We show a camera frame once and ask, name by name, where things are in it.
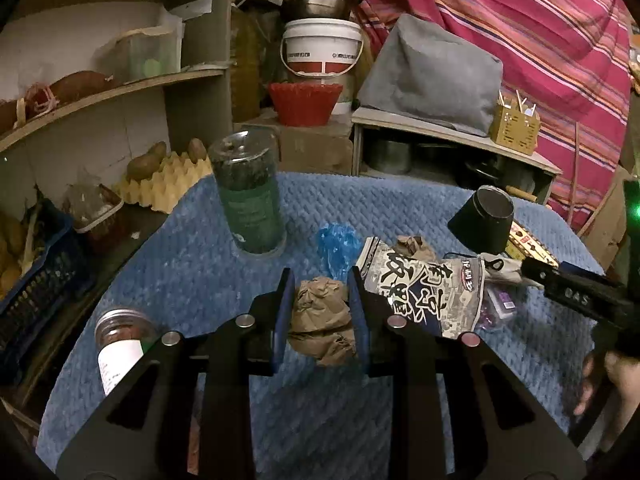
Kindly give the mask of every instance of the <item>human hand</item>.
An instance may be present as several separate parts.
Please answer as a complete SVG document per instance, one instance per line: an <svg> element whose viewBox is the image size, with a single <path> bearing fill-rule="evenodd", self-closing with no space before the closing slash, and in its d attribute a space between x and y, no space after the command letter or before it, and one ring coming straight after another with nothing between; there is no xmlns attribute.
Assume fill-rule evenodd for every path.
<svg viewBox="0 0 640 480"><path fill-rule="evenodd" d="M604 365L604 370L598 369L600 364ZM604 371L616 386L621 399L620 409L605 430L600 443L600 449L608 451L640 404L640 361L614 351L607 352L604 362L597 360L593 353L587 355L582 368L582 395L574 409L574 415L585 412Z"/></svg>

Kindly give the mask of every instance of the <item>green label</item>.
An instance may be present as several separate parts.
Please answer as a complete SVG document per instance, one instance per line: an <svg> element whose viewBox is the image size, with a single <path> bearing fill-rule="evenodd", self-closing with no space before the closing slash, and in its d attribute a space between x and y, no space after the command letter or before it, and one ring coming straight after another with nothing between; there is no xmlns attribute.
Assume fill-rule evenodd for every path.
<svg viewBox="0 0 640 480"><path fill-rule="evenodd" d="M238 246L249 253L267 253L282 240L278 184L270 178L253 189L231 191L218 186L229 229Z"/></svg>

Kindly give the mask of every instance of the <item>bucket handle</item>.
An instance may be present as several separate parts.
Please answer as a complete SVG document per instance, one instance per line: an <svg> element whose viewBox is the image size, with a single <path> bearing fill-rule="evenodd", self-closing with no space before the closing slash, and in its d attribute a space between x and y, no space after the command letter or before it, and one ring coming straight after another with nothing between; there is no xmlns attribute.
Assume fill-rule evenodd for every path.
<svg viewBox="0 0 640 480"><path fill-rule="evenodd" d="M289 72L291 72L292 74L295 74L299 77L322 77L322 78L329 78L329 77L338 77L341 75L346 74L349 70L351 70L354 65L358 62L358 60L360 59L360 55L362 54L362 49L364 47L364 40L360 40L360 50L358 51L358 55L356 56L356 61L354 61L353 63L351 63L349 65L348 68L346 68L345 70L343 70L342 72L339 72L337 74L307 74L305 72L296 72L295 70L293 70L291 67L289 67L289 65L287 64L286 61L284 61L284 54L282 51L282 47L284 46L284 38L282 38L280 40L280 60L282 62L282 64L284 65L284 67L289 70Z"/></svg>

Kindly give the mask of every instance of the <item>striped fabric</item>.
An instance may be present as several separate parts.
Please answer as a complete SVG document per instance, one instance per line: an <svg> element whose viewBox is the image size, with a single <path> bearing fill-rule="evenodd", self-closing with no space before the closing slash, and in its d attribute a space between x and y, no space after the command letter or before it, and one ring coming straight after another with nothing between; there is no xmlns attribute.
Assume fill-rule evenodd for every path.
<svg viewBox="0 0 640 480"><path fill-rule="evenodd" d="M607 192L626 129L630 84L628 12L622 0L363 0L358 19L374 53L403 12L438 23L498 56L503 93L538 104L537 151L562 169L551 206L563 217L580 159L572 227Z"/></svg>

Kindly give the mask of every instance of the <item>gray fabric bag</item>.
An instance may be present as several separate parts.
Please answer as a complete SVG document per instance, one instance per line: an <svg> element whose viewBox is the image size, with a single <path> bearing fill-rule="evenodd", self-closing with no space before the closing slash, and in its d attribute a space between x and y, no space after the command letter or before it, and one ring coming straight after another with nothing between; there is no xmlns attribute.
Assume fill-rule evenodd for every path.
<svg viewBox="0 0 640 480"><path fill-rule="evenodd" d="M410 14L398 19L365 79L360 105L486 137L502 62Z"/></svg>

